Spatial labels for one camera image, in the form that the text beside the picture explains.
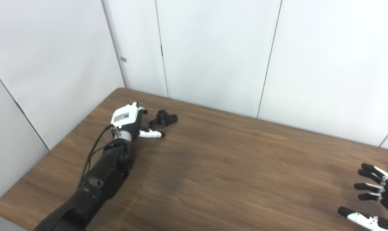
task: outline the white robotic hand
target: white robotic hand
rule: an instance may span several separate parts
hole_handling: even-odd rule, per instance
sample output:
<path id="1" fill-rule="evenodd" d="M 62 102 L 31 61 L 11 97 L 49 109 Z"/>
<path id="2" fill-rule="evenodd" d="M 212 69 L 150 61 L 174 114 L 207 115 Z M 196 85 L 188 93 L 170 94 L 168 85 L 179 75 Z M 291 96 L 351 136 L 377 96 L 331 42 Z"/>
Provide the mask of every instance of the white robotic hand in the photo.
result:
<path id="1" fill-rule="evenodd" d="M 362 201 L 374 200 L 380 202 L 388 210 L 388 173 L 370 164 L 362 164 L 362 169 L 358 170 L 361 176 L 375 181 L 379 185 L 356 183 L 354 188 L 357 190 L 369 190 L 368 193 L 358 195 Z M 351 209 L 340 207 L 338 213 L 369 230 L 388 231 L 388 220 L 379 217 L 371 217 L 368 214 L 355 212 Z"/>
<path id="2" fill-rule="evenodd" d="M 125 107 L 118 108 L 111 119 L 113 127 L 113 137 L 123 138 L 132 141 L 137 137 L 160 138 L 164 137 L 164 132 L 153 131 L 141 127 L 141 116 L 148 111 L 143 107 L 137 107 L 138 102 L 128 104 Z"/>

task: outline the cable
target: cable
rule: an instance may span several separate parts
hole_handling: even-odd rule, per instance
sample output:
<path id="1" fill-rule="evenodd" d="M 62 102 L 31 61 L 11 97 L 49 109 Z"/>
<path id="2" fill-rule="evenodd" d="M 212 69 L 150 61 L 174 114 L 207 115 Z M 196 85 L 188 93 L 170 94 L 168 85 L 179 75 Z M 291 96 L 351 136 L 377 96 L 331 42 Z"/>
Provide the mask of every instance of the cable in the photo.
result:
<path id="1" fill-rule="evenodd" d="M 101 148 L 98 148 L 97 150 L 95 150 L 95 151 L 91 154 L 90 158 L 88 159 L 88 170 L 90 170 L 90 168 L 91 168 L 91 158 L 94 156 L 94 154 L 97 153 L 97 151 L 100 151 L 100 150 L 103 149 L 103 148 L 105 148 L 105 146 L 102 146 Z"/>
<path id="2" fill-rule="evenodd" d="M 94 143 L 90 153 L 88 154 L 87 159 L 85 160 L 84 167 L 82 168 L 82 172 L 81 172 L 80 180 L 78 181 L 77 188 L 79 188 L 81 186 L 81 184 L 82 184 L 82 180 L 84 178 L 85 170 L 87 169 L 87 164 L 89 163 L 89 160 L 91 159 L 91 156 L 94 154 L 95 147 L 97 146 L 98 142 L 100 141 L 100 139 L 104 135 L 104 133 L 106 133 L 106 131 L 109 130 L 110 128 L 112 128 L 112 127 L 114 127 L 113 124 L 110 124 L 109 126 L 105 127 L 104 130 L 101 132 L 100 136 L 95 141 L 95 143 Z"/>

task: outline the wooden table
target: wooden table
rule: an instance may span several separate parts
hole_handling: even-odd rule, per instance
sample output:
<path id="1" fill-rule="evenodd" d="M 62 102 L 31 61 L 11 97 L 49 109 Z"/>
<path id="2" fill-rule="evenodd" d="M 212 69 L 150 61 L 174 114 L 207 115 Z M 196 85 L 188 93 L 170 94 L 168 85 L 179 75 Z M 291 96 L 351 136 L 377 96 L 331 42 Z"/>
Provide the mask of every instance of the wooden table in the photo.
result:
<path id="1" fill-rule="evenodd" d="M 179 121 L 162 139 L 136 140 L 134 168 L 88 231 L 363 230 L 339 206 L 388 218 L 352 187 L 370 182 L 356 173 L 362 162 L 388 171 L 386 149 L 124 88 L 5 193 L 0 216 L 32 230 L 65 202 L 113 111 L 134 101 L 149 111 L 142 124 L 159 109 Z"/>

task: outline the robotic arm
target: robotic arm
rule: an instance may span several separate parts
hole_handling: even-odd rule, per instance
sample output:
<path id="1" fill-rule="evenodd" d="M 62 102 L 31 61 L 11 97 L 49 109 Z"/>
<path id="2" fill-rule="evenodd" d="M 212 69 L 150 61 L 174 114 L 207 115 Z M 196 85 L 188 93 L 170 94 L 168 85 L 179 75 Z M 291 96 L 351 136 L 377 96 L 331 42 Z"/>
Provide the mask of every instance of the robotic arm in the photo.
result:
<path id="1" fill-rule="evenodd" d="M 370 164 L 362 164 L 358 173 L 361 176 L 370 178 L 378 185 L 367 183 L 356 183 L 357 190 L 369 190 L 370 192 L 358 195 L 362 201 L 374 200 L 380 202 L 388 210 L 388 173 Z M 379 217 L 371 217 L 362 212 L 355 212 L 346 207 L 340 207 L 338 213 L 350 221 L 357 223 L 372 231 L 388 231 L 388 220 Z"/>
<path id="2" fill-rule="evenodd" d="M 134 102 L 114 112 L 111 125 L 106 127 L 107 130 L 111 128 L 114 139 L 104 146 L 102 156 L 93 167 L 81 176 L 74 195 L 41 221 L 34 231 L 86 231 L 85 228 L 103 204 L 115 196 L 128 177 L 135 156 L 132 140 L 165 136 L 164 132 L 141 127 L 141 116 L 147 110 L 137 105 Z M 86 160 L 83 173 L 87 164 L 90 165 L 93 150 Z"/>

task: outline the black 3d-printed part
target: black 3d-printed part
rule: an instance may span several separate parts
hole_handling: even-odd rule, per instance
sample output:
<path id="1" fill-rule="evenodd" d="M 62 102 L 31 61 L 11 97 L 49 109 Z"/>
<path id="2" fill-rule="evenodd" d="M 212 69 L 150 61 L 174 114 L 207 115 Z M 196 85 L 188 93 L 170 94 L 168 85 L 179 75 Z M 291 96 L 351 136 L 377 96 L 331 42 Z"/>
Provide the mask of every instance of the black 3d-printed part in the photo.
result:
<path id="1" fill-rule="evenodd" d="M 178 121 L 177 115 L 175 114 L 169 115 L 166 110 L 161 109 L 158 111 L 157 117 L 148 123 L 148 126 L 151 129 L 157 129 L 162 127 L 168 127 L 177 121 Z"/>

